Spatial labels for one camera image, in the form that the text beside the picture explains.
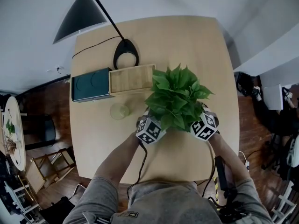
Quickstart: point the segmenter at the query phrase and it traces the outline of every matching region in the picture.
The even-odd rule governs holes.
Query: black and white marker cube
[[[156,143],[166,134],[166,131],[162,131],[160,123],[155,120],[154,117],[147,117],[140,122],[136,137],[139,138],[143,144]]]
[[[207,141],[216,131],[216,123],[212,115],[202,113],[201,121],[195,121],[190,127],[190,133],[197,139]]]

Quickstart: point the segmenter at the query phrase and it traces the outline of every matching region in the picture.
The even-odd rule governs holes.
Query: lamp arm
[[[102,11],[104,12],[104,14],[106,15],[106,17],[109,19],[109,21],[111,22],[112,26],[114,26],[115,30],[117,31],[117,33],[120,35],[121,39],[125,42],[124,37],[122,36],[121,32],[119,31],[119,29],[117,28],[116,24],[114,23],[114,21],[112,20],[112,18],[110,17],[110,15],[108,14],[108,12],[106,11],[106,9],[103,7],[103,5],[101,4],[100,0],[95,0],[97,2],[97,4],[99,5],[99,7],[102,9]]]

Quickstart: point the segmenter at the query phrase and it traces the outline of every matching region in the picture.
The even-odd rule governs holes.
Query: lamp base
[[[118,44],[118,46],[115,50],[115,54],[114,54],[114,58],[113,58],[113,66],[116,70],[118,70],[117,59],[124,53],[131,53],[132,55],[134,55],[136,57],[136,63],[134,66],[137,66],[139,64],[139,55],[138,55],[138,52],[137,52],[135,46],[129,39],[124,39],[124,40],[121,40],[121,42]]]

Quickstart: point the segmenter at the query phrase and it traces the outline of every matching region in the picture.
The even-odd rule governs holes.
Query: round table
[[[9,134],[8,129],[6,128],[7,121],[10,120],[15,128],[15,133]],[[20,141],[21,148],[16,149],[14,154],[10,154],[10,157],[14,165],[20,170],[23,171],[26,166],[26,153],[25,153],[25,141],[23,134],[23,126],[21,120],[21,113],[19,105],[15,97],[11,96],[5,106],[4,111],[4,135],[11,136],[13,141]]]

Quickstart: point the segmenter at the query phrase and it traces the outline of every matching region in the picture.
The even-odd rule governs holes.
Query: wooden box
[[[155,64],[140,65],[109,72],[109,93],[111,96],[150,91],[153,86]]]

